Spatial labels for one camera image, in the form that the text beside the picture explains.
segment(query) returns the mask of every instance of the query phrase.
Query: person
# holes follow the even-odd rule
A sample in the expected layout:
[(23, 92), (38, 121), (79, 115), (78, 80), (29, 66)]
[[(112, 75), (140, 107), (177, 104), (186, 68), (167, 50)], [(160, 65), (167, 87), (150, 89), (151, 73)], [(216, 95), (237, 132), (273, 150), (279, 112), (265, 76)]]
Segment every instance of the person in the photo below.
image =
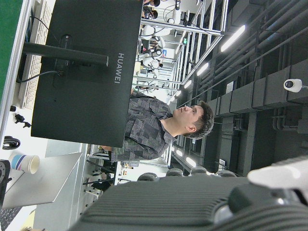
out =
[(123, 147), (102, 145), (102, 148), (111, 151), (111, 161), (155, 159), (176, 136), (201, 139), (210, 133), (213, 125), (213, 111), (203, 101), (171, 113), (166, 103), (132, 89)]
[(147, 6), (147, 5), (151, 5), (151, 6), (159, 6), (160, 4), (160, 0), (143, 0), (143, 5)]
[(143, 7), (143, 17), (145, 19), (156, 19), (158, 17), (158, 12), (153, 11), (150, 7), (144, 6)]

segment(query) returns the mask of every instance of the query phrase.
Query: white cup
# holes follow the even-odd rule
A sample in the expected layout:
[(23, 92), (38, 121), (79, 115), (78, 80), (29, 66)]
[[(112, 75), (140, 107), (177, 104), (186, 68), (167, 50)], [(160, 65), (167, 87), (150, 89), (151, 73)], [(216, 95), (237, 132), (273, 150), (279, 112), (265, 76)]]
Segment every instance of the white cup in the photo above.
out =
[(9, 157), (12, 169), (34, 174), (39, 169), (39, 157), (37, 155), (24, 155), (13, 153)]

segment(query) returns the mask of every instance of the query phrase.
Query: fluorescent light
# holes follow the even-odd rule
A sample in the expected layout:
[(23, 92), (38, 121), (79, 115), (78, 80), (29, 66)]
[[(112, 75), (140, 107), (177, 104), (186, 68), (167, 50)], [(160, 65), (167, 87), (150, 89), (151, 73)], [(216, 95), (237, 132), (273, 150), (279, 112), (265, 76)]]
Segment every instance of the fluorescent light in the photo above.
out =
[(221, 47), (221, 52), (225, 51), (229, 46), (231, 46), (238, 38), (239, 36), (245, 31), (245, 25), (241, 26), (240, 29), (238, 29), (232, 36), (229, 38), (225, 44)]
[(189, 87), (189, 85), (191, 85), (191, 83), (192, 83), (192, 81), (191, 80), (189, 80), (185, 85), (184, 85), (184, 88), (186, 89), (186, 88), (188, 88)]
[(180, 150), (176, 150), (176, 154), (178, 154), (179, 156), (183, 156), (183, 152), (181, 152)]
[(201, 75), (208, 67), (208, 63), (204, 64), (199, 71), (197, 72), (197, 76)]
[(194, 161), (193, 161), (192, 159), (190, 159), (189, 157), (186, 158), (186, 161), (187, 161), (188, 164), (190, 164), (190, 165), (193, 166), (193, 167), (196, 167), (196, 166), (197, 166), (196, 162), (194, 162)]

